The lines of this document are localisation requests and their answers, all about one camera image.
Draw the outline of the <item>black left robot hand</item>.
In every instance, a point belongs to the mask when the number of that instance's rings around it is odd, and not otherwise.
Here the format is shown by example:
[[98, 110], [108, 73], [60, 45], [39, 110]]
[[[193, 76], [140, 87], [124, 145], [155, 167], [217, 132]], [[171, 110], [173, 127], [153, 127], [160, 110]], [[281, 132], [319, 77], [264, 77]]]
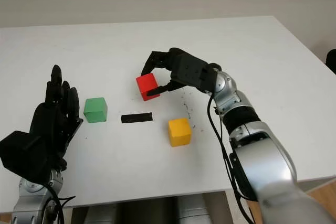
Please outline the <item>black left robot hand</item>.
[[30, 134], [46, 141], [52, 169], [66, 170], [64, 155], [82, 123], [77, 89], [62, 80], [61, 68], [54, 65], [46, 86], [45, 102], [36, 108], [29, 130]]

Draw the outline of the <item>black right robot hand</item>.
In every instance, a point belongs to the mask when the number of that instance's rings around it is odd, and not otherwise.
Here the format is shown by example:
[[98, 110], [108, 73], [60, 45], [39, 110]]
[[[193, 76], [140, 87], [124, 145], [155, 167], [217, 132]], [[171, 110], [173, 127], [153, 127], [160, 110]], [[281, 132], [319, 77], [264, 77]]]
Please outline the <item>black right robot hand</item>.
[[[171, 48], [168, 52], [152, 51], [149, 55], [145, 65], [142, 69], [141, 76], [151, 73], [155, 68], [164, 68], [173, 73], [174, 67], [177, 66], [178, 60], [181, 55], [186, 52], [179, 48]], [[161, 94], [166, 91], [173, 91], [185, 87], [184, 84], [174, 81], [173, 79], [167, 85], [158, 86], [149, 90], [146, 95], [153, 96]]]

